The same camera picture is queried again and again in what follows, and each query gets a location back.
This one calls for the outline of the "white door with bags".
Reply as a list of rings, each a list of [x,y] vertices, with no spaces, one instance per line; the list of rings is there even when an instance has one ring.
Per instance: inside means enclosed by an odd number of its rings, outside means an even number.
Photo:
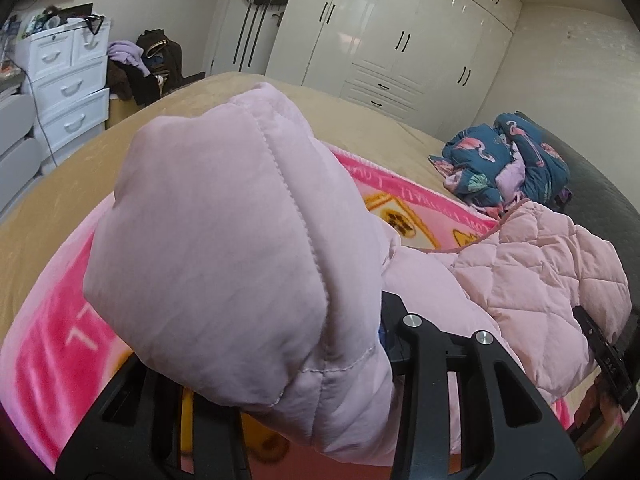
[[[285,6],[266,8],[248,0],[217,0],[205,48],[206,75],[263,75],[284,11]]]

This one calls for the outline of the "blue flamingo print quilt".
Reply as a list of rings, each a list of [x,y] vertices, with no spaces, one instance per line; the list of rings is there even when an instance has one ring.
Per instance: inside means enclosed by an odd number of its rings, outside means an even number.
[[[502,113],[457,133],[430,162],[447,191],[491,218],[522,200],[563,210],[573,197],[570,168],[548,134],[520,112]]]

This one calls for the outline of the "black bag on floor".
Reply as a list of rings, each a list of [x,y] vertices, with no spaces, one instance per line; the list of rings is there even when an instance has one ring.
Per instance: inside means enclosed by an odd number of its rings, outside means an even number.
[[[171,40],[161,28],[146,30],[134,44],[142,47],[142,61],[151,72],[143,77],[140,70],[114,62],[127,76],[132,96],[138,105],[145,106],[180,88],[182,73],[182,47]]]

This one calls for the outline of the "lavender clothes pile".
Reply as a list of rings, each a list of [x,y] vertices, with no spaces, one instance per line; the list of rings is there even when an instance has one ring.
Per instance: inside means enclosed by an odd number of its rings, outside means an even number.
[[[149,76],[151,73],[142,61],[143,49],[137,44],[129,40],[116,40],[108,44],[106,50],[107,56],[113,62],[132,66],[140,70],[143,77]]]

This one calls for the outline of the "grey quilted headboard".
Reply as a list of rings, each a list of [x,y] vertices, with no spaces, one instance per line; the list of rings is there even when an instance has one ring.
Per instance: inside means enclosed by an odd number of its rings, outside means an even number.
[[[634,310],[639,311],[640,216],[634,205],[600,170],[574,148],[524,113],[515,115],[541,130],[542,140],[552,146],[570,170],[568,188],[573,197],[564,212],[591,233],[609,240],[627,274]]]

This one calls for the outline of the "white glossy wardrobe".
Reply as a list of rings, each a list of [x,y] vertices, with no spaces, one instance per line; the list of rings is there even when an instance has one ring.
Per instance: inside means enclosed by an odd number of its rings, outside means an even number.
[[[266,74],[447,141],[472,126],[520,0],[290,0]]]

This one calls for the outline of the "white drawer cabinet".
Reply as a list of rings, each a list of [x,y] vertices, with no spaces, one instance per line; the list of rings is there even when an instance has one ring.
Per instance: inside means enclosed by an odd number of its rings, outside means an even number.
[[[22,91],[35,101],[34,136],[45,167],[104,130],[110,28],[107,18],[93,14],[17,41],[12,60],[26,72]]]

